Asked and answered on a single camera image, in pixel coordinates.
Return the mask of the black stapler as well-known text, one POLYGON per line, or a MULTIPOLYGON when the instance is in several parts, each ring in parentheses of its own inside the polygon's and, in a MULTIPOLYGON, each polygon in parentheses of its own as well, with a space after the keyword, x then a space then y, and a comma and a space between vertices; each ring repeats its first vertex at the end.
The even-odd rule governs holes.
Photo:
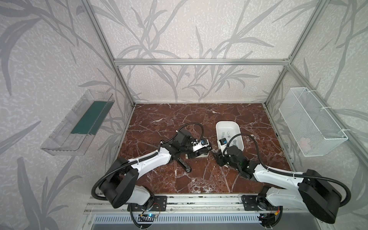
POLYGON ((178 158, 176 159, 176 162, 187 172, 190 173, 192 171, 192 168, 182 159, 178 158))

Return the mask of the beige grey stapler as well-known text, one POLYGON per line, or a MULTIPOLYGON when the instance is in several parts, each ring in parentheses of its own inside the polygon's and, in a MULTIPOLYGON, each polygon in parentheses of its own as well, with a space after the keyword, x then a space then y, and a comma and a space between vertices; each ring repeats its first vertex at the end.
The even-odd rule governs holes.
POLYGON ((201 153, 199 151, 190 152, 186 154, 186 159, 196 159, 196 158, 207 158, 209 156, 208 153, 201 153))

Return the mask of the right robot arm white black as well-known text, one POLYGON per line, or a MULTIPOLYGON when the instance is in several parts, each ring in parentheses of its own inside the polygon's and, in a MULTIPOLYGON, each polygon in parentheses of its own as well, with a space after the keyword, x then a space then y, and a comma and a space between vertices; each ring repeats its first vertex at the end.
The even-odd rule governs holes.
POLYGON ((333 187, 330 178, 322 178, 314 170, 293 173, 266 168, 250 161, 236 146, 227 148, 225 154, 218 151, 214 159, 219 166, 234 168, 247 180, 269 184, 258 195, 261 206, 307 210, 325 223, 335 223, 342 195, 333 187))

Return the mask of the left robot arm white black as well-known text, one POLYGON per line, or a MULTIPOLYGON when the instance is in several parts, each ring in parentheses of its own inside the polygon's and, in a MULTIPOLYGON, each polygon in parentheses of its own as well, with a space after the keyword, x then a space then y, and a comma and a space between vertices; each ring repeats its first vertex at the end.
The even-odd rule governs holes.
POLYGON ((196 139, 187 130, 177 131, 173 138, 162 141, 157 150, 151 153, 129 160, 115 160, 106 174, 95 183, 91 194, 95 199, 108 201, 114 209, 125 204, 150 209, 154 206, 155 195, 137 185, 142 176, 172 161, 178 162, 189 173, 191 167, 181 155, 193 159, 211 150, 212 145, 207 139, 196 139))

